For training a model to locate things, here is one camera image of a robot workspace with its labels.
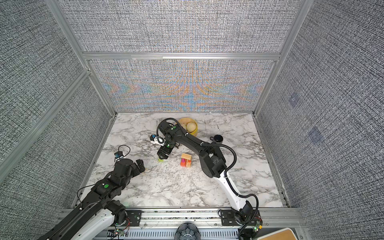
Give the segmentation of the long natural wood block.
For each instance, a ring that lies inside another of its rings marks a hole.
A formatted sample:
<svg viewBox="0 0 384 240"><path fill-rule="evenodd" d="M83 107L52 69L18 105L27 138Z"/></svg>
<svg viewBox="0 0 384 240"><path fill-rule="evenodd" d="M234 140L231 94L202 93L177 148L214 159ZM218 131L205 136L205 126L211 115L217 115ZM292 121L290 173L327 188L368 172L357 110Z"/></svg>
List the long natural wood block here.
<svg viewBox="0 0 384 240"><path fill-rule="evenodd" d="M191 160L191 159L192 159L192 155L183 153L183 154L181 155L181 158L182 158L182 159L185 159L185 160Z"/></svg>

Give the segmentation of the orange wood block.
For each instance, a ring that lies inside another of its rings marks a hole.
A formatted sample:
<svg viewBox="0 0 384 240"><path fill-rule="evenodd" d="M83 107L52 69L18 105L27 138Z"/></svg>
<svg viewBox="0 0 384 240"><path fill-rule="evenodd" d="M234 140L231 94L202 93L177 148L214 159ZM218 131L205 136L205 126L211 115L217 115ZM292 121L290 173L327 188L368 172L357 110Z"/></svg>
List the orange wood block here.
<svg viewBox="0 0 384 240"><path fill-rule="evenodd" d="M186 161L185 159L182 159L182 160L181 160L181 166L182 166L182 167L186 167L186 162L187 162L187 161Z"/></svg>

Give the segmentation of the plain natural wood block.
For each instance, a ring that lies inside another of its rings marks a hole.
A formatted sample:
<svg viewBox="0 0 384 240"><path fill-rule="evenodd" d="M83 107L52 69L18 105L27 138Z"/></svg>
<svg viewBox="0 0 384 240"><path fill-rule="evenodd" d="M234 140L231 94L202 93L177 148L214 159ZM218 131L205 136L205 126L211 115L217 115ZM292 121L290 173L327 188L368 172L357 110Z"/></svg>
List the plain natural wood block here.
<svg viewBox="0 0 384 240"><path fill-rule="evenodd" d="M186 160L186 167L190 168L192 166L192 161L191 160Z"/></svg>

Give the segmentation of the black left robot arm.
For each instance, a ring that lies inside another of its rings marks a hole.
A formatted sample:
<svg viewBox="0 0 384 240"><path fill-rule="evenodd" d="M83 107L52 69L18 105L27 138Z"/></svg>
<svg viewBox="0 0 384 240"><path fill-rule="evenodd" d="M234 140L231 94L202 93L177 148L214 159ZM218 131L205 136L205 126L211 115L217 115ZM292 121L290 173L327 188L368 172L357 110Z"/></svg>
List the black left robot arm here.
<svg viewBox="0 0 384 240"><path fill-rule="evenodd" d="M112 224L125 224L126 207L114 198L121 195L132 178L144 171L143 160L117 160L114 169L92 186L81 203L40 239L92 239Z"/></svg>

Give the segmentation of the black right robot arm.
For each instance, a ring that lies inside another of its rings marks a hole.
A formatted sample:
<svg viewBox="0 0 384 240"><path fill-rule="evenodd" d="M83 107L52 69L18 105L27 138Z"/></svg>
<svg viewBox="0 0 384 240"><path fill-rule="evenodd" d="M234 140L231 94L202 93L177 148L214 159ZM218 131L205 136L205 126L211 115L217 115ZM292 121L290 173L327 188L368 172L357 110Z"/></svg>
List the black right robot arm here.
<svg viewBox="0 0 384 240"><path fill-rule="evenodd" d="M188 133L176 119L166 118L159 123L156 133L150 135L150 141L160 145L157 152L160 160L166 160L177 144L198 155L203 173L218 182L241 226L261 218L258 197L255 194L242 195L229 175L229 170L237 162L237 154L222 144L221 135L212 137L210 143L205 142Z"/></svg>

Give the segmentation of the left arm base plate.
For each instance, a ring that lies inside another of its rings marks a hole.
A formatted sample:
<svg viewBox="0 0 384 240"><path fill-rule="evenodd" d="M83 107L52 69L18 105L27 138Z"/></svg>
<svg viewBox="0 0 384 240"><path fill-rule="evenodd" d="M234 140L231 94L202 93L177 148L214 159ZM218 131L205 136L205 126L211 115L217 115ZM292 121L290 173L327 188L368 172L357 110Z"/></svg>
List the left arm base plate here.
<svg viewBox="0 0 384 240"><path fill-rule="evenodd" d="M141 210L126 210L126 217L120 224L115 224L116 227L122 228L122 227L138 227L140 225L141 219L142 219L142 213Z"/></svg>

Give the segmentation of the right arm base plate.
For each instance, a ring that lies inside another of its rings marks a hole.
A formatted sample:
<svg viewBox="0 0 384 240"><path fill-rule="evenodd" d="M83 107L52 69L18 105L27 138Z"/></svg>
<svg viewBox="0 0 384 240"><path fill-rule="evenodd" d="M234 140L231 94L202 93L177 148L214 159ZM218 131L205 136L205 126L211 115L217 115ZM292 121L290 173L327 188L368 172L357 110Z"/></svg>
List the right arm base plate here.
<svg viewBox="0 0 384 240"><path fill-rule="evenodd" d="M239 213L236 211L229 210L218 210L218 215L221 219L222 226L243 226L245 223L249 221L249 219L242 220Z"/></svg>

